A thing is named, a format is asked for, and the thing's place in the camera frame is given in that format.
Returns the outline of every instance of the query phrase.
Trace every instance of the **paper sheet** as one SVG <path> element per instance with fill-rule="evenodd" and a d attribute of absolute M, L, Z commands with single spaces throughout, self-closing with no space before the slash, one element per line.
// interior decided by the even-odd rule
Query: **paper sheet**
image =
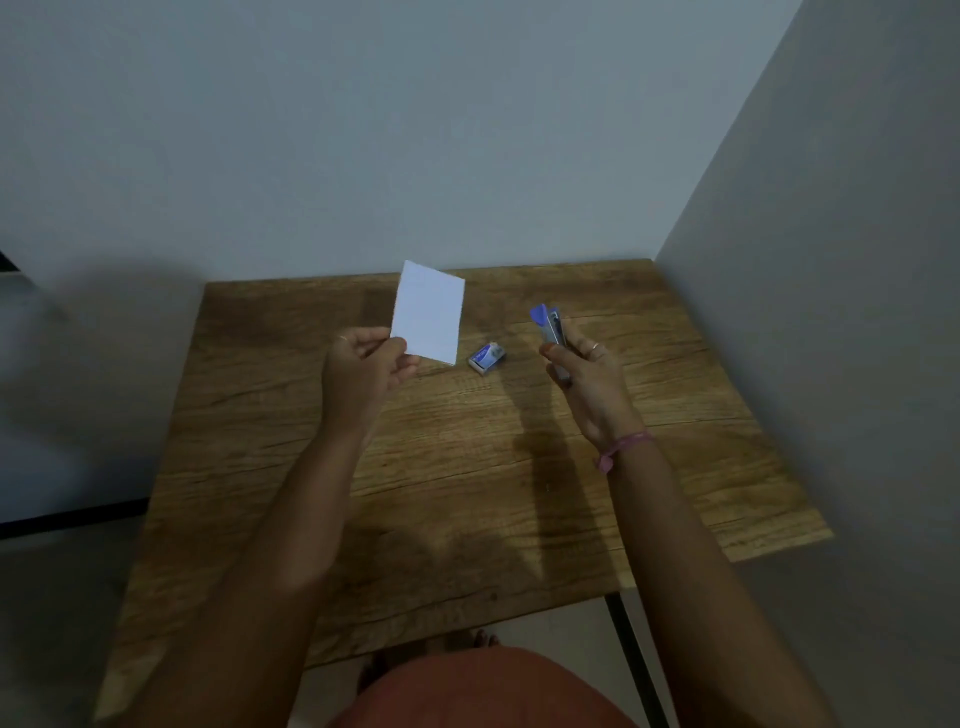
<path fill-rule="evenodd" d="M 456 276 L 405 260 L 390 335 L 407 340 L 407 353 L 455 364 L 464 283 Z"/>

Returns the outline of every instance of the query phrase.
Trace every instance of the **floor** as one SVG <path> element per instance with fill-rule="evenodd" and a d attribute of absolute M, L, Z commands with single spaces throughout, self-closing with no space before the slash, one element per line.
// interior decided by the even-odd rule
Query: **floor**
<path fill-rule="evenodd" d="M 141 519 L 0 541 L 0 725 L 86 726 L 103 674 Z M 636 591 L 624 594 L 644 657 L 652 640 Z M 606 695 L 641 728 L 639 694 L 605 601 L 491 625 L 504 644 L 537 651 Z M 309 670 L 290 725 L 324 726 L 352 699 L 362 659 Z M 651 671 L 664 695 L 659 663 Z"/>

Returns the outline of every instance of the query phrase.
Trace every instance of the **wooden table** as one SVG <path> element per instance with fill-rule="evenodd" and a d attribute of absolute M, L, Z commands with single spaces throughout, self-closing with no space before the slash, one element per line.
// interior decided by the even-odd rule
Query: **wooden table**
<path fill-rule="evenodd" d="M 387 404 L 352 487 L 307 664 L 633 586 L 605 479 L 528 310 L 619 352 L 646 422 L 731 559 L 828 538 L 650 260 L 458 271 L 461 362 Z M 332 334 L 389 324 L 397 275 L 210 283 L 116 630 L 99 716 L 128 704 L 237 556 L 320 417 Z"/>

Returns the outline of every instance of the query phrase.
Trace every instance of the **pink bracelet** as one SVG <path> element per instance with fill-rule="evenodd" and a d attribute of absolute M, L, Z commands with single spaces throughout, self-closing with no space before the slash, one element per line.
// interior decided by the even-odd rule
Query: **pink bracelet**
<path fill-rule="evenodd" d="M 617 439 L 611 448 L 604 452 L 597 459 L 597 470 L 601 473 L 609 473 L 613 470 L 613 456 L 618 450 L 628 448 L 630 445 L 635 445 L 636 443 L 642 443 L 644 440 L 653 440 L 654 436 L 650 434 L 647 430 L 643 432 L 634 432 L 630 435 L 624 435 L 623 437 Z"/>

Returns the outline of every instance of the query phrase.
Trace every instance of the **hand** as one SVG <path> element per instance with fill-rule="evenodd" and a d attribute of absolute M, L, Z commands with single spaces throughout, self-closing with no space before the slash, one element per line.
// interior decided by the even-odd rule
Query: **hand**
<path fill-rule="evenodd" d="M 624 435 L 646 429 L 634 409 L 623 367 L 602 344 L 587 339 L 575 326 L 564 321 L 564 336 L 574 350 L 543 344 L 540 353 L 550 363 L 546 371 L 564 391 L 573 419 L 588 440 L 603 452 Z M 556 367 L 570 372 L 570 381 L 561 381 Z"/>
<path fill-rule="evenodd" d="M 348 328 L 333 340 L 324 363 L 323 428 L 359 436 L 362 448 L 387 395 L 420 364 L 419 356 L 404 353 L 407 342 L 389 336 L 386 327 Z"/>

